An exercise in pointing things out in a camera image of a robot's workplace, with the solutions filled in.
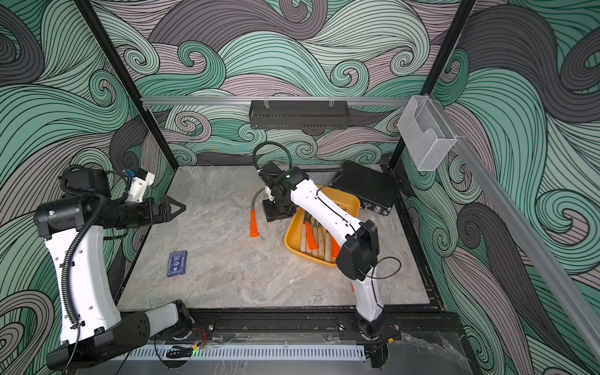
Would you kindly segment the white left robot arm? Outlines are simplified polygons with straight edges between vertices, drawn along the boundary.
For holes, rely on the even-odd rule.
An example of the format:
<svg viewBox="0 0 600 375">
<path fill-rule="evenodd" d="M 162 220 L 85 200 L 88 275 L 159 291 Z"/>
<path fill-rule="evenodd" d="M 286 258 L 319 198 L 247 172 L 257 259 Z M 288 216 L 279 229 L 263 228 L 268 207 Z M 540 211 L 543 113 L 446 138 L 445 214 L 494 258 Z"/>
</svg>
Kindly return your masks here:
<svg viewBox="0 0 600 375">
<path fill-rule="evenodd" d="M 64 196 L 40 204 L 34 214 L 56 271 L 62 311 L 59 348 L 46 356 L 52 371 L 96 366 L 146 345 L 157 334 L 186 339 L 193 320 L 181 300 L 123 317 L 114 302 L 103 256 L 107 229 L 132 230 L 168 223 L 172 206 L 185 206 L 164 195 L 145 197 L 153 173 L 137 168 L 117 175 L 125 192 L 112 197 L 109 172 L 68 166 L 59 176 Z"/>
</svg>

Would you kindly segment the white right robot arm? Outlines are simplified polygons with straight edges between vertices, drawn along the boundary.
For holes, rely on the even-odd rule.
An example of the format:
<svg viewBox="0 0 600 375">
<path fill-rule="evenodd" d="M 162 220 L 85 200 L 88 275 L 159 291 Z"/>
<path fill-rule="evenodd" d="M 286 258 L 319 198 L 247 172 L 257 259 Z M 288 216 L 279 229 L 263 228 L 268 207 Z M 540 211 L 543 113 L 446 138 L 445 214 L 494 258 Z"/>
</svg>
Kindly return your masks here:
<svg viewBox="0 0 600 375">
<path fill-rule="evenodd" d="M 257 153 L 266 145 L 273 145 L 285 152 L 287 170 L 281 170 L 272 161 L 262 167 L 259 165 Z M 398 268 L 389 275 L 377 275 L 379 264 L 389 258 L 378 258 L 380 248 L 376 224 L 352 216 L 327 197 L 306 170 L 293 165 L 292 154 L 284 145 L 272 141 L 259 143 L 252 150 L 252 164 L 265 184 L 264 192 L 268 199 L 262 202 L 262 209 L 267 221 L 292 218 L 302 209 L 322 225 L 341 247 L 335 263 L 352 281 L 359 332 L 368 340 L 379 338 L 384 331 L 385 309 L 378 282 L 395 276 L 403 264 L 393 256 Z"/>
</svg>

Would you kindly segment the large wooden handle sickle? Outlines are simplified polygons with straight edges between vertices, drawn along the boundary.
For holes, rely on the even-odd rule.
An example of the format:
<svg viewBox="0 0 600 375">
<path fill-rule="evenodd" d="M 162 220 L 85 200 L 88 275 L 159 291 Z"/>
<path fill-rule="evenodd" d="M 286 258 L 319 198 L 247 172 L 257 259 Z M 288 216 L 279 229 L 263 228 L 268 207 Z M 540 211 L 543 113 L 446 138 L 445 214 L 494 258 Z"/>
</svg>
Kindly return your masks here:
<svg viewBox="0 0 600 375">
<path fill-rule="evenodd" d="M 307 229 L 306 229 L 306 222 L 303 221 L 302 222 L 302 229 L 301 229 L 301 242 L 300 242 L 300 252 L 303 254 L 306 254 L 307 251 Z"/>
</svg>

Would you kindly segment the labelled wooden handle sickle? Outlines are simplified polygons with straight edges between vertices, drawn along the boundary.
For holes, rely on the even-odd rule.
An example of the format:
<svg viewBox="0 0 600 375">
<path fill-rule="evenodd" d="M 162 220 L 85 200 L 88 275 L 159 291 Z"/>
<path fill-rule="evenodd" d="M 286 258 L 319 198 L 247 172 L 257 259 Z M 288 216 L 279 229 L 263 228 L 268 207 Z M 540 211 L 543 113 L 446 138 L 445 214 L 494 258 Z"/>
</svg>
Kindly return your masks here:
<svg viewBox="0 0 600 375">
<path fill-rule="evenodd" d="M 319 223 L 312 219 L 312 232 L 317 248 L 312 251 L 312 255 L 317 259 L 324 259 L 324 242 L 323 234 Z"/>
</svg>

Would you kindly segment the orange handle sickle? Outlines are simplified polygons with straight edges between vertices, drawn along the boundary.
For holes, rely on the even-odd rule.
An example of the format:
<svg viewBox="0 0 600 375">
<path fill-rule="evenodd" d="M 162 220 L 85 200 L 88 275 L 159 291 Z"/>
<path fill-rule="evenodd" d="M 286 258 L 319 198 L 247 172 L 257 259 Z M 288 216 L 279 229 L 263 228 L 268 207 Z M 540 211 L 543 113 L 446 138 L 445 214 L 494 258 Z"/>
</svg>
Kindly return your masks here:
<svg viewBox="0 0 600 375">
<path fill-rule="evenodd" d="M 336 242 L 334 237 L 331 237 L 331 258 L 332 258 L 333 262 L 336 261 L 340 251 L 341 251 L 340 245 Z"/>
<path fill-rule="evenodd" d="M 318 249 L 317 240 L 315 239 L 315 234 L 313 232 L 313 225 L 311 224 L 311 215 L 306 211 L 304 215 L 304 221 L 306 222 L 307 229 L 307 248 L 308 252 L 314 252 Z"/>
<path fill-rule="evenodd" d="M 258 238 L 259 237 L 259 231 L 258 231 L 258 225 L 257 225 L 257 219 L 256 219 L 256 204 L 258 203 L 258 201 L 260 199 L 264 200 L 264 196 L 266 195 L 266 192 L 263 188 L 259 189 L 252 197 L 252 201 L 251 201 L 251 219 L 250 219 L 250 237 L 251 238 Z"/>
</svg>

